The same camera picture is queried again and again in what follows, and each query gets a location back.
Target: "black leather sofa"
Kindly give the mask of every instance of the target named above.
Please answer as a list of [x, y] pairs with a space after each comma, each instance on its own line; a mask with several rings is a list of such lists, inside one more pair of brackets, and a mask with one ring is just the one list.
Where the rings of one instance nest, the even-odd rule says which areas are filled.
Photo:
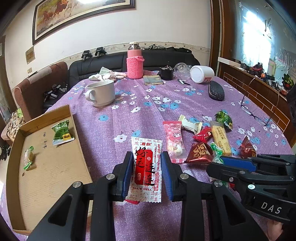
[[[160, 70], [160, 67], [166, 66], [168, 62], [171, 67], [180, 62], [200, 65], [192, 52], [184, 48], [175, 49], [171, 47], [164, 50], [142, 50], [142, 55], [145, 59], [144, 69], [150, 71]], [[127, 72], [126, 58], [127, 52], [119, 52], [73, 62], [69, 67], [69, 88], [72, 88], [79, 81], [97, 74], [103, 66], [113, 71]]]

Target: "red and white candy packet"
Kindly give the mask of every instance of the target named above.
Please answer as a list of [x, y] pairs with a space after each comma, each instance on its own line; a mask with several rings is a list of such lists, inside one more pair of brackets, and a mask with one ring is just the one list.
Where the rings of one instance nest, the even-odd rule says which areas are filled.
[[161, 165], [162, 140], [131, 138], [134, 166], [126, 201], [161, 202]]
[[187, 155], [181, 135], [181, 121], [164, 121], [163, 127], [167, 136], [166, 150], [172, 163], [184, 163]]

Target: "white wall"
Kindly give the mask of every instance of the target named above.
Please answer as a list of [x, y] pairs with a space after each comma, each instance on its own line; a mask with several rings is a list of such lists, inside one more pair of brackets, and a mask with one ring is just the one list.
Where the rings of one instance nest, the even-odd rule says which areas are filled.
[[33, 72], [70, 55], [100, 46], [130, 41], [186, 43], [210, 48], [209, 0], [136, 0], [136, 9], [100, 14], [68, 25], [32, 46], [35, 6], [32, 0], [11, 22], [5, 35], [5, 62], [10, 88]]

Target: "mug handle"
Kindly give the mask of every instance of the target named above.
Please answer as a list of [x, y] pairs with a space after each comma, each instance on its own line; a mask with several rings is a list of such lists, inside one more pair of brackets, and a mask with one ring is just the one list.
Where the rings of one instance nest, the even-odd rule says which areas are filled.
[[87, 101], [93, 102], [93, 104], [97, 104], [97, 101], [94, 100], [94, 99], [92, 99], [92, 98], [90, 97], [90, 95], [95, 96], [95, 95], [96, 95], [96, 92], [95, 92], [94, 90], [88, 90], [88, 91], [85, 93], [85, 99], [86, 99]]

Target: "white lid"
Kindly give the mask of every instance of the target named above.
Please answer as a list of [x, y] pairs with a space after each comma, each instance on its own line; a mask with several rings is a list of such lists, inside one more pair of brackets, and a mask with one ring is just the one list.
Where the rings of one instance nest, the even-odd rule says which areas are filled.
[[190, 76], [193, 82], [199, 84], [203, 82], [205, 75], [199, 65], [194, 65], [190, 70]]

